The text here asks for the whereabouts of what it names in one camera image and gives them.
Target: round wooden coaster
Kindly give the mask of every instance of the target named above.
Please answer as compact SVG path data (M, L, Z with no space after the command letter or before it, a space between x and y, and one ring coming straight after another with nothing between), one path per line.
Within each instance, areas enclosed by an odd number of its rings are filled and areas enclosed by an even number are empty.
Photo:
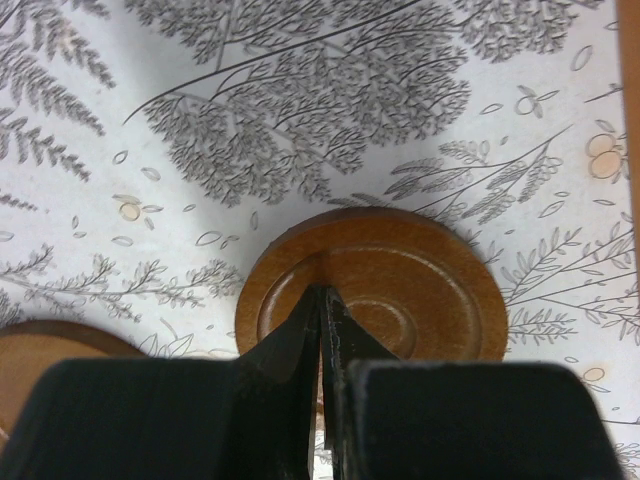
M240 353L282 323L311 283L336 287L355 320L401 358L504 355L507 315L493 278L466 244L420 215L343 209L287 231L240 294Z
M0 451L51 365L68 358L142 355L113 335L77 323L33 320L0 329Z

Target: yellow circle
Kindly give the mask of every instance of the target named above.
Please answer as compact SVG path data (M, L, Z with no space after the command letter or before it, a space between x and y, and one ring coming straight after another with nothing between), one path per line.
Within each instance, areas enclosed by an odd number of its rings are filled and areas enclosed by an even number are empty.
M590 157L597 157L601 153L611 150L615 144L616 141L612 135L606 133L596 135L587 144L587 154Z
M133 222L140 218L140 207L133 203L123 203L120 207L120 215L128 222Z
M589 173L595 178L609 178L622 166L622 156L618 152L601 153L591 160Z
M590 368L584 375L582 375L587 382L597 382L598 380L602 380L604 378L604 370L600 367Z

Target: floral tablecloth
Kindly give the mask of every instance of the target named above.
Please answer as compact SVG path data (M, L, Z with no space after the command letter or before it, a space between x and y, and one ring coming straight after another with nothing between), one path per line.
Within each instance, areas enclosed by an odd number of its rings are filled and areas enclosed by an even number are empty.
M572 368L638 475L617 26L600 0L6 0L0 325L232 357L271 240L331 208L412 210L493 273L507 360Z

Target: wooden coaster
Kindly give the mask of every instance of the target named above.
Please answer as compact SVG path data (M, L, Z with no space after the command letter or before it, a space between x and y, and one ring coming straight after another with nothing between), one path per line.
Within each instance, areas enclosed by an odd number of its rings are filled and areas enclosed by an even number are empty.
M51 365L68 358L142 355L113 335L77 323L34 320L0 329L0 451Z
M240 294L240 353L283 322L311 283L336 287L356 321L401 358L504 355L507 315L493 278L466 244L420 215L343 209L287 231Z

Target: brown wooden disc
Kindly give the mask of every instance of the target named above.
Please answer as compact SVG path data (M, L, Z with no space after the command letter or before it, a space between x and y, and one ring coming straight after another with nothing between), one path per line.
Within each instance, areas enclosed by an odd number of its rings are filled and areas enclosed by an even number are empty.
M0 451L40 376L68 358L142 356L101 330L58 320L33 320L0 329Z
M311 283L336 287L356 321L401 358L504 355L507 315L493 278L466 244L420 215L343 209L287 231L240 294L240 353L282 323Z

